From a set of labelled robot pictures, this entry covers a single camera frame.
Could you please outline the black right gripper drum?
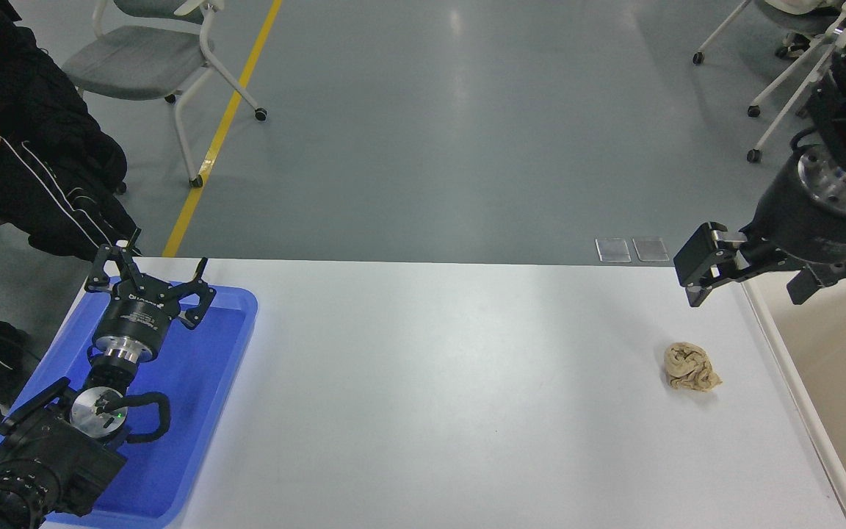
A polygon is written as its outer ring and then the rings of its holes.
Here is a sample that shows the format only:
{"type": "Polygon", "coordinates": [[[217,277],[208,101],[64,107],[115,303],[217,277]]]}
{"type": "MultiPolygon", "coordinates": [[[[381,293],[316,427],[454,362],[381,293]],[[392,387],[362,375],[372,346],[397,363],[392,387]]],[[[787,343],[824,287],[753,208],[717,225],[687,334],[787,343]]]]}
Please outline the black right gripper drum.
{"type": "Polygon", "coordinates": [[[756,205],[756,237],[805,262],[846,262],[846,172],[822,157],[790,157],[756,205]]]}

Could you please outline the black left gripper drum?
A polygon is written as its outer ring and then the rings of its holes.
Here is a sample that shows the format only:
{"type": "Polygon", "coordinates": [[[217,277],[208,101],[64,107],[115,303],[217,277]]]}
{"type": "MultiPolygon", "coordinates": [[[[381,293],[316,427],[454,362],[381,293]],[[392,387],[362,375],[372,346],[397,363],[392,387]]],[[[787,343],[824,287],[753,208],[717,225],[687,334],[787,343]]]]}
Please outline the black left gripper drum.
{"type": "Polygon", "coordinates": [[[130,339],[140,342],[144,349],[159,349],[180,311],[178,301],[158,299],[157,292],[150,289],[140,291],[130,284],[115,284],[94,332],[94,346],[108,349],[111,342],[130,339]]]}

